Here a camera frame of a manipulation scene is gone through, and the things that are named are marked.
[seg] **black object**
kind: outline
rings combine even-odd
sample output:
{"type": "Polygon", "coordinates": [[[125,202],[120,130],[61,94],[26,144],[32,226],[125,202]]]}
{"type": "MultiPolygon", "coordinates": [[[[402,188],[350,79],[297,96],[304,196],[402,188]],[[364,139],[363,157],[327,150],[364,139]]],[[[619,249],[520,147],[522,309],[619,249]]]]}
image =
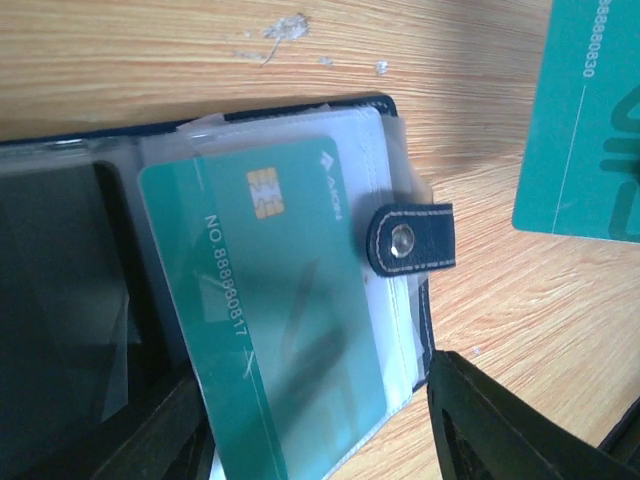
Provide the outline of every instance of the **black object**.
{"type": "MultiPolygon", "coordinates": [[[[562,430],[455,352],[433,353],[427,391],[445,480],[640,478],[638,471],[562,430]]],[[[629,450],[634,448],[637,439],[629,450]]]]}
{"type": "Polygon", "coordinates": [[[640,472],[640,398],[627,410],[599,448],[640,472]]]}
{"type": "Polygon", "coordinates": [[[208,478],[213,458],[213,445],[205,445],[207,435],[198,383],[191,366],[184,365],[146,398],[130,403],[87,436],[18,478],[162,479],[172,467],[173,474],[182,472],[173,478],[200,480],[208,478]],[[181,453],[190,458],[183,468],[174,465],[176,459],[183,461],[181,453]]]}

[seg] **metal snap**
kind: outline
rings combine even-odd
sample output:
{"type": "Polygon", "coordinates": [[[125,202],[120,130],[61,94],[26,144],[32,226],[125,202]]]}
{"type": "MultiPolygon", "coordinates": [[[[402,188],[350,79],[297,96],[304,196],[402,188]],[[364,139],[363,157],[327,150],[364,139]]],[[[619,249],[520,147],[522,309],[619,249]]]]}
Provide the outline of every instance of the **metal snap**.
{"type": "Polygon", "coordinates": [[[396,225],[391,231],[391,255],[404,258],[411,253],[416,243],[416,236],[409,225],[396,225]]]}

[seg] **wallet strap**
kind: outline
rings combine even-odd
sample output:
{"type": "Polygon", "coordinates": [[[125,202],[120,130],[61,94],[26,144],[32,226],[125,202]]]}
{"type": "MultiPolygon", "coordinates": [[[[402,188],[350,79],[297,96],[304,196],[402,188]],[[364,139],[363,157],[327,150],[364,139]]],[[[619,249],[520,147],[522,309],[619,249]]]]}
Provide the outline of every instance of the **wallet strap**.
{"type": "Polygon", "coordinates": [[[449,203],[384,205],[369,224],[367,257],[382,277],[450,268],[455,256],[449,203]]]}

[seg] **wooden surface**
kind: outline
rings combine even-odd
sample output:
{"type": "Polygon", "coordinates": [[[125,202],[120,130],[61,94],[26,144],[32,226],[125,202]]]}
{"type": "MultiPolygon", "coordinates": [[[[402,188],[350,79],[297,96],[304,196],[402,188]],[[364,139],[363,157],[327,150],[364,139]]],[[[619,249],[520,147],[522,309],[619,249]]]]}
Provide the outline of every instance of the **wooden surface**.
{"type": "MultiPolygon", "coordinates": [[[[456,211],[458,267],[432,281],[439,348],[592,444],[640,395],[640,248],[510,225],[550,0],[0,6],[1,139],[391,94],[415,165],[456,211]],[[308,36],[262,68],[238,56],[268,54],[262,30],[297,12],[308,36]]],[[[438,477],[424,394],[336,475],[438,477]]]]}

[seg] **green card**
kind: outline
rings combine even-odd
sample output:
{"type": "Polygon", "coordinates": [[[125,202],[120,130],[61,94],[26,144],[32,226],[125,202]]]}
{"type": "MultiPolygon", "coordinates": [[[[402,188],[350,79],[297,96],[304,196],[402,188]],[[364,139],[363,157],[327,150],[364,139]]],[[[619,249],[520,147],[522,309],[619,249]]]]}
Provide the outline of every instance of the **green card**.
{"type": "Polygon", "coordinates": [[[140,186],[227,478],[321,478],[386,412],[336,145],[157,165],[140,186]]]}
{"type": "Polygon", "coordinates": [[[637,0],[555,0],[513,224],[640,242],[637,0]]]}

